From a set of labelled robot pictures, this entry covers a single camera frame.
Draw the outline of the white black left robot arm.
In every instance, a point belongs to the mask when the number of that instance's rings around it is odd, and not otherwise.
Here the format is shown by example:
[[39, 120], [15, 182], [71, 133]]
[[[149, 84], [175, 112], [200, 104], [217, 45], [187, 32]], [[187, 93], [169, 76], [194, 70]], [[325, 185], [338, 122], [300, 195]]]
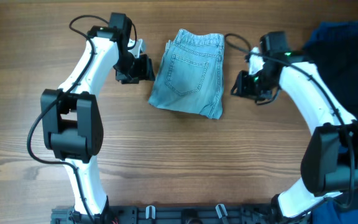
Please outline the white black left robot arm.
[[111, 223], [99, 176], [97, 155], [104, 137], [98, 96], [111, 70], [122, 84], [153, 81], [152, 62], [144, 53], [144, 43], [131, 39], [136, 31], [128, 27], [94, 26], [84, 35], [83, 55], [70, 76], [55, 90], [46, 89], [40, 97], [41, 114], [30, 133], [42, 125], [45, 147], [68, 172], [75, 195], [69, 212], [72, 223]]

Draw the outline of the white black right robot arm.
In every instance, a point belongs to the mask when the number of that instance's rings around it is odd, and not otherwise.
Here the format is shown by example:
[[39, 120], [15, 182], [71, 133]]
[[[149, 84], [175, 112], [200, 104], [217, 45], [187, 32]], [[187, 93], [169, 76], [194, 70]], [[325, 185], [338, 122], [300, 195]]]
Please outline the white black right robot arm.
[[285, 91], [296, 104], [311, 133], [301, 162], [301, 178], [274, 196], [265, 215], [270, 223], [295, 223], [332, 202], [358, 210], [358, 121], [329, 90], [317, 66], [303, 55], [248, 52], [248, 71], [241, 71], [231, 94], [266, 105], [272, 93]]

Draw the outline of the light blue denim shorts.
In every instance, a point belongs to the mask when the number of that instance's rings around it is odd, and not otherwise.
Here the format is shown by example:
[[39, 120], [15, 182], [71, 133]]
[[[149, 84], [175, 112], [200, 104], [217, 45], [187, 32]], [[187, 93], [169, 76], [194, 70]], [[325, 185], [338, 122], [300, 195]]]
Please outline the light blue denim shorts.
[[224, 36], [180, 29], [165, 52], [149, 98], [164, 110], [219, 119], [223, 113]]

